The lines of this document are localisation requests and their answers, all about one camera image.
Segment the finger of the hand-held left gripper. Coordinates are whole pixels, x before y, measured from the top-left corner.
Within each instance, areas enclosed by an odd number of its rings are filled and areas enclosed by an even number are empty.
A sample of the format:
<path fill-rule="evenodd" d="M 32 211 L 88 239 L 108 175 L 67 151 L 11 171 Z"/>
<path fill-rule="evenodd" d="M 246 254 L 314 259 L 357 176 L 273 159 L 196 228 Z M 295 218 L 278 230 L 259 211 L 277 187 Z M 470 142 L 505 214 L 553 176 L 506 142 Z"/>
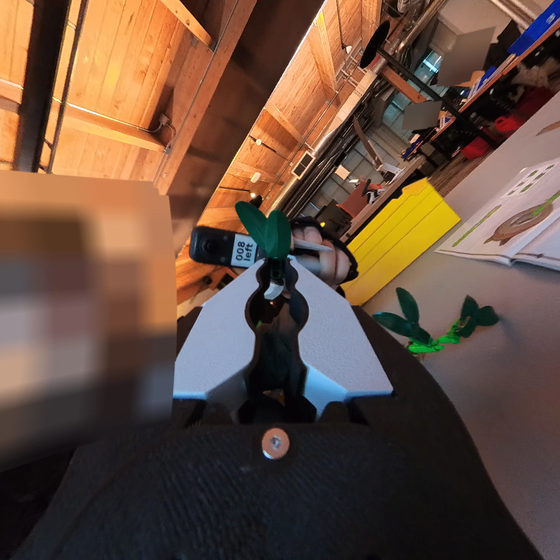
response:
<path fill-rule="evenodd" d="M 292 246 L 289 254 L 315 254 L 315 253 L 329 253 L 334 249 L 330 246 L 323 244 L 316 244 L 313 242 L 292 238 Z"/>
<path fill-rule="evenodd" d="M 296 262 L 314 276 L 319 278 L 324 276 L 323 266 L 319 257 L 294 257 L 294 263 Z"/>

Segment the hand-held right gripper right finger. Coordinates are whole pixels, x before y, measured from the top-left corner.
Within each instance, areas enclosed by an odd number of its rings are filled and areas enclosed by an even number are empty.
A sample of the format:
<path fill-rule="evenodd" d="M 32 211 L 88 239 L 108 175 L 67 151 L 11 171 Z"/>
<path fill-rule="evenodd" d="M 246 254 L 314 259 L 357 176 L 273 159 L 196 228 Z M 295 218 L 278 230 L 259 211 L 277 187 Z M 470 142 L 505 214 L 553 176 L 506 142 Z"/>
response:
<path fill-rule="evenodd" d="M 298 333 L 306 368 L 303 395 L 320 417 L 332 402 L 389 396 L 393 386 L 350 303 L 300 263 L 291 260 L 293 290 L 307 311 Z"/>

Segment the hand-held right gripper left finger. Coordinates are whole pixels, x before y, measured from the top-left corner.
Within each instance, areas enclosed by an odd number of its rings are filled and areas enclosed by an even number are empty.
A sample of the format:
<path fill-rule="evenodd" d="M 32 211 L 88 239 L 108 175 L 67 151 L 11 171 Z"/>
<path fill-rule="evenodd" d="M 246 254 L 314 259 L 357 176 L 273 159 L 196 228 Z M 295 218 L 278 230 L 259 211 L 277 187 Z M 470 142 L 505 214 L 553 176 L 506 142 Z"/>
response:
<path fill-rule="evenodd" d="M 259 273 L 265 264 L 256 261 L 202 306 L 175 361 L 174 398 L 220 404 L 238 420 L 256 352 L 248 306 L 262 287 Z"/>

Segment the two-leaf green toy sprig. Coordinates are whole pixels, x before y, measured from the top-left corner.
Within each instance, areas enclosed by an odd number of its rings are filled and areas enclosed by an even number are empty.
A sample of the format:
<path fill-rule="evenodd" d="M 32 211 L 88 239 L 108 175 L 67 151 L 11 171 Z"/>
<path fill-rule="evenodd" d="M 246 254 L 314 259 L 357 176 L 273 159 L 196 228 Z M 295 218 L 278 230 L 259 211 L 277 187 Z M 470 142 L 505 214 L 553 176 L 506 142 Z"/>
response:
<path fill-rule="evenodd" d="M 279 210 L 265 216 L 248 202 L 239 201 L 235 211 L 248 235 L 266 255 L 269 265 L 269 287 L 265 299 L 273 301 L 284 291 L 286 262 L 291 247 L 291 229 L 287 217 Z"/>

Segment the grey desk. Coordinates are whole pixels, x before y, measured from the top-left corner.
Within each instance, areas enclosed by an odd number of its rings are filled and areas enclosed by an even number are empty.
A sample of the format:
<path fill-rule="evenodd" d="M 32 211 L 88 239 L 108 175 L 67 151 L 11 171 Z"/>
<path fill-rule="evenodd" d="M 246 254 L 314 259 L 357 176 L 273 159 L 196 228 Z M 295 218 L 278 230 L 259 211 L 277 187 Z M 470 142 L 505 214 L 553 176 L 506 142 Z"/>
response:
<path fill-rule="evenodd" d="M 428 354 L 425 367 L 470 432 L 510 513 L 545 559 L 559 559 L 559 272 L 442 255 L 433 244 L 370 298 L 364 311 L 399 313 L 416 298 L 432 335 L 448 330 L 465 295 L 500 322 Z"/>

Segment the person's left hand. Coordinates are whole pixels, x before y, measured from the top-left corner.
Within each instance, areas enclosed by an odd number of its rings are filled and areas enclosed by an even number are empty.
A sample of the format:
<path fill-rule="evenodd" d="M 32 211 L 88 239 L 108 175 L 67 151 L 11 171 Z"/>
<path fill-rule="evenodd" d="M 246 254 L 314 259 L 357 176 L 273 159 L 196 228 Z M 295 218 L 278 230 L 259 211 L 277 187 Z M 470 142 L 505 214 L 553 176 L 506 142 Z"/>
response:
<path fill-rule="evenodd" d="M 330 248 L 330 251 L 319 252 L 318 277 L 333 289 L 343 283 L 351 267 L 351 261 L 346 253 L 336 248 L 332 241 L 324 238 L 319 230 L 312 226 L 303 228 L 298 233 L 298 238 Z"/>

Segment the white vent grille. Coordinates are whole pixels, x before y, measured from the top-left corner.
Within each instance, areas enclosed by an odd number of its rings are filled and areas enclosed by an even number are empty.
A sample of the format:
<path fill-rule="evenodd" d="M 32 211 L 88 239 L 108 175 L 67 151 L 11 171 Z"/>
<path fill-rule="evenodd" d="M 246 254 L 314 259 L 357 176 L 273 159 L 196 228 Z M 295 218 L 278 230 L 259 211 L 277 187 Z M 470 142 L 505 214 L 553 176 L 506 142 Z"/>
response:
<path fill-rule="evenodd" d="M 293 166 L 291 170 L 291 174 L 297 178 L 301 179 L 302 176 L 306 173 L 308 168 L 312 165 L 315 161 L 316 157 L 313 152 L 306 150 L 305 153 L 300 157 L 298 162 Z"/>

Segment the yellow box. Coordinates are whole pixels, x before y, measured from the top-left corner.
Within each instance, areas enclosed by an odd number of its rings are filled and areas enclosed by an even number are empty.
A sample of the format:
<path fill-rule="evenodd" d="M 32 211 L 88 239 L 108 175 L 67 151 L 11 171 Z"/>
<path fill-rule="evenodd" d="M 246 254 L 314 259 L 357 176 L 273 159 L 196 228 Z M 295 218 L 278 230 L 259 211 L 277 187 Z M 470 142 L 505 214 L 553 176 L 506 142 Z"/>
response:
<path fill-rule="evenodd" d="M 358 277 L 343 288 L 346 299 L 366 303 L 459 221 L 427 179 L 406 186 L 349 243 Z"/>

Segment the small green toy sprig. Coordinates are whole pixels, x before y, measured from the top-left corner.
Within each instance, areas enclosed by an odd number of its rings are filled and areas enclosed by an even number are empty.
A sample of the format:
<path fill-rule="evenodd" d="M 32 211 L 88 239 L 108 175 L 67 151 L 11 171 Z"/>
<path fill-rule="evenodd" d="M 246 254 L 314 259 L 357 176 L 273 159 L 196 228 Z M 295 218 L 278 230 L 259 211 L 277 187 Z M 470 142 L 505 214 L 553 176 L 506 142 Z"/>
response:
<path fill-rule="evenodd" d="M 476 328 L 494 326 L 499 321 L 500 318 L 492 306 L 480 306 L 474 298 L 466 295 L 460 316 L 446 335 L 447 342 L 458 344 L 462 339 L 469 338 Z"/>

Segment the red crate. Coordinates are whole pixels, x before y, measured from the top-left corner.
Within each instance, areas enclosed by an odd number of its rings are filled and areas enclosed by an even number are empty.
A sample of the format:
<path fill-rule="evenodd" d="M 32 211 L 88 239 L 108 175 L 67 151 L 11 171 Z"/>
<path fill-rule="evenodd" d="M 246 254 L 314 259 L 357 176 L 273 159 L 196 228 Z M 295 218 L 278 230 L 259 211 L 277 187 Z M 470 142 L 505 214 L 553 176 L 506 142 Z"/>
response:
<path fill-rule="evenodd" d="M 503 136 L 509 137 L 519 130 L 528 118 L 520 114 L 500 116 L 494 121 L 495 129 Z"/>
<path fill-rule="evenodd" d="M 460 150 L 460 154 L 464 156 L 466 160 L 472 161 L 488 155 L 494 151 L 494 149 L 495 147 L 492 147 L 487 141 L 477 136 Z"/>

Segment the open instruction booklet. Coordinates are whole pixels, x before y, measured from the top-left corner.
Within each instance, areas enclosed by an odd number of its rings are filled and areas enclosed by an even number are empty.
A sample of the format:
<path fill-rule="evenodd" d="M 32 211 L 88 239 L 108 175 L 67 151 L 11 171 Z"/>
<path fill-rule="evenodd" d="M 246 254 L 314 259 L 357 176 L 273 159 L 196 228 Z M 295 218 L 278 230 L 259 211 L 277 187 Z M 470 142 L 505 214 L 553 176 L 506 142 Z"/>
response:
<path fill-rule="evenodd" d="M 559 270 L 559 158 L 522 169 L 436 253 Z"/>

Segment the dark steel column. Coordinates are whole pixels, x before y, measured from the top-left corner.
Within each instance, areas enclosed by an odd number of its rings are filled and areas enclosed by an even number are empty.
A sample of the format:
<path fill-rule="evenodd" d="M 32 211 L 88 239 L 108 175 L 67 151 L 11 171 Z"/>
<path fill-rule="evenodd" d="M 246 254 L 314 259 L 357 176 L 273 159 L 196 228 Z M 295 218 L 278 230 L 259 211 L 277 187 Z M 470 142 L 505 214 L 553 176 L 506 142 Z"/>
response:
<path fill-rule="evenodd" d="M 12 169 L 37 172 L 71 1 L 34 1 Z"/>

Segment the storage shelf rack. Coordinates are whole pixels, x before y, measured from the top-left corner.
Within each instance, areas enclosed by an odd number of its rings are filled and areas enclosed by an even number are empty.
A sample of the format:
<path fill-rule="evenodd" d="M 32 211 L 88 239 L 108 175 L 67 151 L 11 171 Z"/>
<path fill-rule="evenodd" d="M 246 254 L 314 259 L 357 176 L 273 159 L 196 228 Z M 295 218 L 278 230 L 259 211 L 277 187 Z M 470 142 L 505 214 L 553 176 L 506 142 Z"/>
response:
<path fill-rule="evenodd" d="M 500 116 L 520 114 L 533 116 L 559 90 L 559 20 L 530 49 L 520 56 L 509 55 L 507 49 L 542 13 L 528 6 L 527 1 L 491 1 L 504 11 L 509 23 L 489 46 L 480 78 L 472 85 L 453 86 L 446 97 L 460 101 L 460 111 L 500 144 L 506 136 L 494 125 Z M 466 89 L 466 97 L 459 90 Z"/>

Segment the blue storage bin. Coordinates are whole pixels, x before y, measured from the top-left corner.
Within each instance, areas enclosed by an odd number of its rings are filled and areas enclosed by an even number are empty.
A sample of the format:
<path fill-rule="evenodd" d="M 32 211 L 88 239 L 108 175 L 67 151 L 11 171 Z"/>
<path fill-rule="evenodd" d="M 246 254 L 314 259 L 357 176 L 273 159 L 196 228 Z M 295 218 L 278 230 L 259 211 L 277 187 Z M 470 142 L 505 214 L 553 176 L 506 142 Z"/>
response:
<path fill-rule="evenodd" d="M 541 14 L 536 16 L 527 29 L 508 47 L 509 55 L 520 56 L 533 45 L 559 20 L 559 1 L 551 1 Z"/>

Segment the silver ventilation duct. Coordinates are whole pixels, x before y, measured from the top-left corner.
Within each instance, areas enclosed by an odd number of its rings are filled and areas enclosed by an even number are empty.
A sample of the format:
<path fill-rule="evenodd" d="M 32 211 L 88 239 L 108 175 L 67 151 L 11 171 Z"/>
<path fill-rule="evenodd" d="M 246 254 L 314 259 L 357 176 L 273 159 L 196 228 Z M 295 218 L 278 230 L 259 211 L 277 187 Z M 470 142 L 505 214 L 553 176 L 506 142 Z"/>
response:
<path fill-rule="evenodd" d="M 282 211 L 288 218 L 294 218 L 308 204 L 335 168 L 344 160 L 354 143 L 355 133 L 350 125 L 339 127 L 316 143 L 313 161 L 306 167 L 300 178 L 288 181 L 278 195 L 271 210 Z"/>

